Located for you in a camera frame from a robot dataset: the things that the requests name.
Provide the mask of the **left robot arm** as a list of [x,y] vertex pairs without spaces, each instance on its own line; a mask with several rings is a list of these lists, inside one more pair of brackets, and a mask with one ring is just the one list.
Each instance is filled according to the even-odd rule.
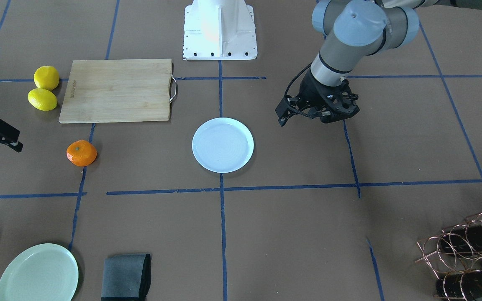
[[322,0],[312,25],[325,36],[313,62],[300,72],[295,97],[284,93],[276,107],[280,126],[295,115],[338,122],[359,113],[348,75],[363,57],[411,42],[418,34],[417,8],[443,5],[482,11],[482,0]]

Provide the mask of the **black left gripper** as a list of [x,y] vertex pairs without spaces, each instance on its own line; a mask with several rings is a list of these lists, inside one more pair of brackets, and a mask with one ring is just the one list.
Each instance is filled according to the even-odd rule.
[[352,93],[347,79],[339,79],[338,86],[326,86],[318,82],[309,69],[304,67],[286,88],[288,92],[292,84],[306,72],[299,93],[295,97],[287,94],[275,108],[281,127],[295,115],[319,118],[321,122],[329,124],[352,118],[359,113],[360,108],[356,104],[358,94]]

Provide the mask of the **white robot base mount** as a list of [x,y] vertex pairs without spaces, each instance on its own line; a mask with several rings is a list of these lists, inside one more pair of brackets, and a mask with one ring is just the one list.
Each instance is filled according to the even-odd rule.
[[194,0],[184,10],[182,59],[254,60],[258,56],[253,7],[244,0]]

